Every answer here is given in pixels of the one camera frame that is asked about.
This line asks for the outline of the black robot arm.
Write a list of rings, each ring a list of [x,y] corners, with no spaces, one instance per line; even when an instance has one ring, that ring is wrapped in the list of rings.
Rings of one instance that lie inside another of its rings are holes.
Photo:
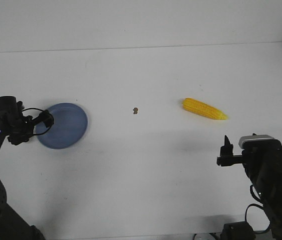
[[[269,135],[252,134],[239,140],[241,155],[233,154],[233,144],[224,137],[217,165],[241,164],[251,181],[250,193],[269,219],[268,231],[282,240],[282,144]]]
[[[37,117],[24,116],[26,109],[14,96],[0,96],[0,148],[5,139],[17,146],[29,141],[34,127],[39,123],[49,130],[54,118],[48,110],[41,110]],[[29,225],[8,203],[6,189],[0,180],[0,240],[43,240],[42,232]]]

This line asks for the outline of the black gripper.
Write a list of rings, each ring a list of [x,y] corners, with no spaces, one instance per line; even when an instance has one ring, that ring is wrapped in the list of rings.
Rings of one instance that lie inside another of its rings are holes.
[[[10,129],[7,139],[12,145],[28,142],[34,136],[34,126],[39,123],[43,123],[46,128],[52,127],[54,124],[54,117],[47,109],[43,110],[36,118],[31,115],[24,116],[24,110],[23,102],[18,101],[16,103],[17,116],[8,122]]]
[[[221,167],[230,167],[237,164],[246,164],[247,160],[243,155],[233,155],[233,144],[228,137],[224,136],[224,145],[220,148],[220,156],[217,157],[217,165]]]

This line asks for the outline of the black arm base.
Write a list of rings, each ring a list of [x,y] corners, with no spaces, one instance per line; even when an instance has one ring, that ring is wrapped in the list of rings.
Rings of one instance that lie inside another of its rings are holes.
[[[256,234],[245,221],[224,224],[221,240],[255,240]]]

